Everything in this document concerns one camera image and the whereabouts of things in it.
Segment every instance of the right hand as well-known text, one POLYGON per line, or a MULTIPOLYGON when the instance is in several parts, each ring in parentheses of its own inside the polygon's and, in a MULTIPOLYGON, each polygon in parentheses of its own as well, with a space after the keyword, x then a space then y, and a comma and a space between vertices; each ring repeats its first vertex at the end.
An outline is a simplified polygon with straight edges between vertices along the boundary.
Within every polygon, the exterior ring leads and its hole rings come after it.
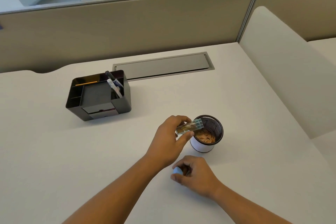
POLYGON ((173 169, 175 167, 180 167, 182 170, 187 167, 189 170, 185 176, 172 174, 170 178, 201 196, 213 198, 222 185, 202 157, 184 156, 173 165, 173 169))

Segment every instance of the hand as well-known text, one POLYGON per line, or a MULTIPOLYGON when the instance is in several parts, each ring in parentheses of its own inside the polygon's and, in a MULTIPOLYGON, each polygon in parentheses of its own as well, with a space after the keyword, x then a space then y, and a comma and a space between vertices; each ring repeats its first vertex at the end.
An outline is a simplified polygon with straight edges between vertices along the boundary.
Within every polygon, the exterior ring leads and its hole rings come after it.
POLYGON ((180 167, 182 170, 188 168, 188 171, 183 172, 186 173, 185 176, 172 174, 170 178, 201 196, 213 199, 222 185, 202 157, 185 156, 173 165, 173 169, 175 167, 180 167))
POLYGON ((170 116, 157 129, 145 156, 151 158, 160 170, 174 163, 183 147, 194 135, 194 132, 190 131, 176 140, 175 130, 185 122, 189 123, 191 119, 187 116, 170 116))

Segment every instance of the pen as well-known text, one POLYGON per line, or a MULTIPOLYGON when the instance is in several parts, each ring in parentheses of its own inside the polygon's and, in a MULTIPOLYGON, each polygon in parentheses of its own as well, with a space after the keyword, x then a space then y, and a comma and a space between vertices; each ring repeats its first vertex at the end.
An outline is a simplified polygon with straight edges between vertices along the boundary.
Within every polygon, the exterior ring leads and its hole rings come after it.
POLYGON ((105 74, 112 80, 115 86, 124 87, 109 71, 106 71, 105 74))
POLYGON ((117 89, 117 87, 114 85, 114 83, 112 82, 111 79, 107 79, 107 83, 110 85, 110 87, 112 88, 112 90, 115 91, 115 93, 118 95, 119 98, 123 97, 123 95, 120 93, 120 91, 117 89))

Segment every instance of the beige partition panel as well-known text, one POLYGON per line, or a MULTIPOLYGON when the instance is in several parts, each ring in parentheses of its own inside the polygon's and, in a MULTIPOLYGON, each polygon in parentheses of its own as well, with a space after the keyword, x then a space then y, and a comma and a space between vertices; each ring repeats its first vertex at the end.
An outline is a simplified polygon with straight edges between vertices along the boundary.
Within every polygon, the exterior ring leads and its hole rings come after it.
POLYGON ((239 44, 311 139, 336 130, 332 62, 265 7, 253 12, 239 44))
POLYGON ((117 0, 0 15, 0 72, 235 42, 251 0, 117 0))
POLYGON ((336 0, 256 0, 252 12, 259 6, 265 6, 306 41, 336 36, 336 0))

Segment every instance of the white desk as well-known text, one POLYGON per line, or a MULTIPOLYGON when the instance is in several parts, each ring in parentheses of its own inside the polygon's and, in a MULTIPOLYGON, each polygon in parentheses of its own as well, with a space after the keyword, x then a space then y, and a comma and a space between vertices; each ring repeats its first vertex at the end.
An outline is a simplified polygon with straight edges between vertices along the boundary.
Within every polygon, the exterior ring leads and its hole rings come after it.
MULTIPOLYGON (((172 114, 221 121, 224 138, 203 156, 233 190, 295 224, 336 219, 335 176, 238 43, 3 73, 0 87, 0 223, 61 223, 136 162, 172 114), (127 114, 84 122, 65 108, 75 77, 202 51, 215 70, 130 82, 127 114)), ((186 154, 199 155, 190 144, 186 154)), ((233 223, 171 173, 153 179, 127 223, 233 223)))
POLYGON ((336 37, 308 42, 336 66, 336 37))

